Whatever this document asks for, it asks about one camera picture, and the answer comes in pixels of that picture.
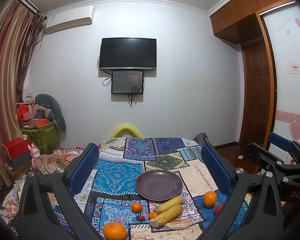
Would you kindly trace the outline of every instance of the sugarcane piece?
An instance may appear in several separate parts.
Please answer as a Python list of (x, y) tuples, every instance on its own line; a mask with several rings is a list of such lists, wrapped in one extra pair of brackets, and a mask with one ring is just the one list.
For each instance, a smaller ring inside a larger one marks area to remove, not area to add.
[(167, 210), (163, 211), (156, 217), (152, 218), (149, 222), (149, 224), (152, 227), (159, 227), (162, 226), (163, 224), (167, 223), (171, 219), (175, 218), (177, 215), (179, 215), (183, 211), (183, 207), (180, 205), (174, 205)]
[(176, 196), (176, 197), (172, 198), (171, 200), (168, 200), (167, 202), (155, 207), (154, 210), (160, 214), (163, 211), (167, 210), (168, 208), (170, 208), (174, 205), (180, 205), (182, 203), (183, 203), (183, 197), (181, 197), (179, 195), (179, 196)]
[(165, 228), (171, 230), (181, 230), (186, 229), (191, 226), (193, 223), (191, 218), (183, 218), (183, 219), (172, 219), (168, 223), (164, 224)]

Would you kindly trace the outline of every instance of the metal bolt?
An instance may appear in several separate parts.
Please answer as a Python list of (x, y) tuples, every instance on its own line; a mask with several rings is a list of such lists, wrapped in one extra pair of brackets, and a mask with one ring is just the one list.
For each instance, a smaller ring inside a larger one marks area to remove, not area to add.
[(244, 169), (243, 168), (235, 168), (234, 171), (238, 174), (243, 174), (244, 173)]
[(56, 172), (57, 173), (63, 173), (65, 171), (65, 168), (64, 167), (58, 167), (57, 169), (56, 169)]
[(273, 177), (273, 174), (272, 174), (271, 171), (267, 171), (267, 172), (266, 172), (266, 176), (267, 176), (268, 178), (272, 178), (272, 177)]
[(28, 176), (29, 176), (29, 177), (33, 177), (33, 176), (34, 176), (34, 170), (29, 171), (29, 172), (28, 172)]

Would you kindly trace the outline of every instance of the pink rabbit figurine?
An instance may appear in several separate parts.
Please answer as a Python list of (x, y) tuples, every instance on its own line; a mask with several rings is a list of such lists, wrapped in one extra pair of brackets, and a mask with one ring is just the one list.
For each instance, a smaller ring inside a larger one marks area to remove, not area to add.
[(30, 151), (30, 154), (32, 156), (32, 167), (36, 170), (39, 171), (39, 166), (41, 164), (41, 155), (40, 155), (40, 150), (37, 146), (35, 146), (33, 143), (28, 145), (28, 149)]

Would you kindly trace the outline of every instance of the television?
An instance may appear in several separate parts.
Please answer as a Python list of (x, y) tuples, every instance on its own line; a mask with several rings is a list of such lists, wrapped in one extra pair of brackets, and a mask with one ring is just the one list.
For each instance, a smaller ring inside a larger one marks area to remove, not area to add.
[(114, 70), (112, 71), (112, 94), (143, 94), (143, 71)]
[(99, 69), (156, 69), (157, 40), (103, 38)]

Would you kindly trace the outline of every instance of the brown plate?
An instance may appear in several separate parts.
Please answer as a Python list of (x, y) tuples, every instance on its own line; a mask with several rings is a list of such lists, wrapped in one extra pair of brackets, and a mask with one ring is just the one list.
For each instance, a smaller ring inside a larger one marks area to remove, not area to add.
[(171, 171), (152, 170), (142, 173), (135, 183), (138, 194), (146, 199), (163, 201), (171, 199), (182, 190), (182, 181)]

